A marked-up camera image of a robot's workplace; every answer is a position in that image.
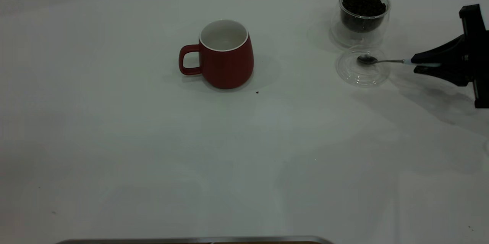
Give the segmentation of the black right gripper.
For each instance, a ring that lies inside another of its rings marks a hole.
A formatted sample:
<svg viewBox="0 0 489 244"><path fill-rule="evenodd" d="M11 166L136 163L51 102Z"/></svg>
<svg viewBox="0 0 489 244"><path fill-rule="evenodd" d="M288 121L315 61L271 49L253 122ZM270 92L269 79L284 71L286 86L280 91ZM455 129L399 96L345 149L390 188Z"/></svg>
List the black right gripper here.
<svg viewBox="0 0 489 244"><path fill-rule="evenodd" d="M415 54L414 73L439 78L456 86L472 82L475 108L489 107L488 30L479 4L463 6L459 11L463 35L435 49ZM440 65L437 67L421 65Z"/></svg>

